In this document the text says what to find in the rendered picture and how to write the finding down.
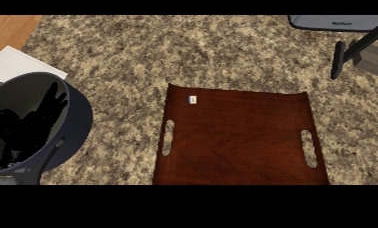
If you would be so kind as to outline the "dark blue saucepan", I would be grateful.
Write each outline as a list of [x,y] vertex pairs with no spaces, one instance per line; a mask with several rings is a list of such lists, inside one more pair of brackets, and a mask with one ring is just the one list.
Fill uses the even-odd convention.
[[[67,93],[68,105],[41,149],[10,168],[0,167],[0,185],[39,185],[41,173],[68,161],[87,139],[93,123],[90,102],[80,91],[52,73],[27,73],[0,83],[0,110],[10,109],[24,118],[37,109],[53,82],[58,83],[56,95]],[[0,158],[3,148],[5,142],[0,139]]]

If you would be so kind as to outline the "white flat board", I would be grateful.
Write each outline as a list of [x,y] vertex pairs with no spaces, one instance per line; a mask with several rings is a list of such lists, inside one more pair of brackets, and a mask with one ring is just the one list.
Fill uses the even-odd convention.
[[50,66],[47,63],[31,57],[10,46],[0,50],[0,82],[33,72],[47,72],[62,79],[68,73]]

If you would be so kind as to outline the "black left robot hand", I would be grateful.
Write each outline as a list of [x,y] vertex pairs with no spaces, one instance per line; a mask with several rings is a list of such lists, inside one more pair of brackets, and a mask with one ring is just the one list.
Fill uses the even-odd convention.
[[25,161],[47,142],[52,127],[68,105],[67,93],[56,95],[56,92],[58,83],[53,82],[37,109],[24,118],[13,110],[0,110],[0,139],[5,142],[2,168]]

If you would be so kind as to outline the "brown wooden tray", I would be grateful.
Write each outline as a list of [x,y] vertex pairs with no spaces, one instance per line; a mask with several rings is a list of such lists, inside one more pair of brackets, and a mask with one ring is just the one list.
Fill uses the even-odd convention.
[[155,185],[329,183],[319,143],[318,165],[306,163],[301,133],[318,135],[306,93],[170,85],[163,121],[174,130],[171,151],[157,156]]

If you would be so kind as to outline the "grey appliance with dark rim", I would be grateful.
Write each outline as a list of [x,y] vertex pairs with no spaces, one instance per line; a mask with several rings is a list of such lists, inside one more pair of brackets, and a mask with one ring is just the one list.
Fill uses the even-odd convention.
[[290,15],[288,20],[304,30],[369,32],[378,26],[378,15]]

